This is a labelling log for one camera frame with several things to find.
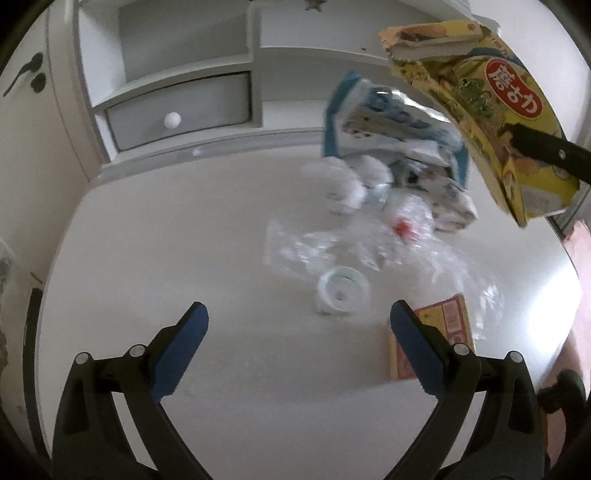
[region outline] round knob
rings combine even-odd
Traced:
[[[170,112],[164,117],[164,126],[169,130],[177,128],[181,124],[181,116],[177,112]]]

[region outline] red oval logo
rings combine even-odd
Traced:
[[[486,65],[486,79],[491,89],[506,106],[526,118],[542,114],[542,100],[519,78],[504,60],[493,59]]]

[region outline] silver screw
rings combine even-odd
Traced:
[[[511,360],[513,360],[516,364],[520,364],[523,361],[523,355],[521,355],[519,352],[511,352],[509,354],[509,357],[511,358]]]
[[[129,349],[129,354],[131,356],[142,356],[144,354],[144,352],[146,351],[146,347],[144,347],[143,345],[134,345],[133,347],[131,347]]]
[[[463,343],[456,343],[453,346],[453,351],[456,352],[458,355],[467,355],[470,353],[470,348]]]
[[[82,365],[82,364],[86,363],[86,361],[88,360],[89,357],[90,357],[90,355],[88,355],[88,353],[82,352],[82,353],[79,353],[78,355],[76,355],[76,358],[74,359],[74,361],[78,365]]]

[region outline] gray drawer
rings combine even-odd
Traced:
[[[168,122],[167,128],[164,118],[173,112],[180,115],[180,123],[174,127],[175,116],[177,122]],[[249,74],[172,85],[115,105],[107,109],[107,116],[120,150],[195,130],[242,124],[251,116]]]

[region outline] tabletop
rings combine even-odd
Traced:
[[[314,285],[262,264],[278,219],[330,229],[321,192],[301,175],[319,145],[270,148],[159,168],[91,190],[54,261],[38,332],[38,405],[48,447],[75,355],[122,355],[175,324],[194,301],[209,332],[163,406],[216,479],[383,478],[427,420],[435,399],[417,381],[389,380],[385,320],[405,279],[364,271],[371,308],[348,319],[314,313]],[[493,272],[500,321],[479,355],[523,353],[539,385],[571,328],[575,270],[544,219],[519,229],[474,168],[479,220],[441,237]],[[116,395],[138,459],[152,465]],[[476,396],[450,459],[469,438]]]

